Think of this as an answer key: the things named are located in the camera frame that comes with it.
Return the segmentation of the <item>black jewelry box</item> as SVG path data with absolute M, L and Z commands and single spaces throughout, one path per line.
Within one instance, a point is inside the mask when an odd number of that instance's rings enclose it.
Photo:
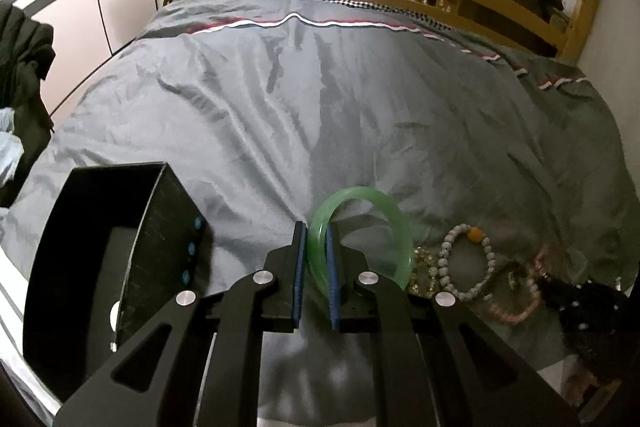
M 30 273 L 26 362 L 67 400 L 170 298 L 206 291 L 213 243 L 166 162 L 74 169 Z

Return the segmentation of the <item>green jade bangle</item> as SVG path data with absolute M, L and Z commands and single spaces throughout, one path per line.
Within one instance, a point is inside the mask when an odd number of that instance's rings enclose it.
M 321 295 L 329 298 L 329 268 L 326 254 L 324 253 L 326 232 L 329 230 L 334 211 L 344 202 L 352 199 L 362 199 L 370 202 L 379 212 L 383 213 L 392 230 L 396 247 L 396 270 L 393 275 L 393 281 L 401 289 L 405 289 L 409 284 L 413 260 L 413 238 L 407 217 L 390 196 L 372 187 L 353 186 L 335 192 L 322 202 L 314 213 L 308 228 L 308 265 L 314 283 L 316 283 Z

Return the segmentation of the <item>grey striped duvet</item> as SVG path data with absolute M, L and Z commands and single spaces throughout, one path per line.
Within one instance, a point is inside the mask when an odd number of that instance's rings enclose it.
M 70 399 L 23 353 L 30 273 L 64 182 L 148 162 L 170 166 L 213 229 L 196 297 L 262 269 L 335 192 L 372 187 L 409 221 L 403 291 L 454 295 L 560 397 L 570 351 L 539 281 L 635 291 L 636 187 L 578 68 L 375 4 L 180 0 L 99 70 L 2 213 L 3 425 L 57 426 Z M 393 233 L 370 202 L 344 202 L 329 228 L 393 280 Z M 302 315 L 262 336 L 254 426 L 379 426 L 371 339 L 333 328 L 307 232 Z

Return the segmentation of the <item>light blue shirt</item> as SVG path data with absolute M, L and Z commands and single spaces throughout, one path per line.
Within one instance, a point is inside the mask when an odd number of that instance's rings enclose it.
M 24 154 L 21 139 L 15 133 L 15 112 L 11 107 L 0 109 L 0 185 L 14 179 Z

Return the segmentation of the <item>black jacket on chair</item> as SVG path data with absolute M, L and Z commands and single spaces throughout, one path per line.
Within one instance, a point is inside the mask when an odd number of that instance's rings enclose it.
M 51 140 L 53 122 L 40 88 L 55 58 L 53 27 L 32 20 L 16 6 L 1 5 L 1 108 L 15 112 L 15 133 L 24 154 L 14 179 L 1 187 L 1 205 L 10 207 L 30 169 Z

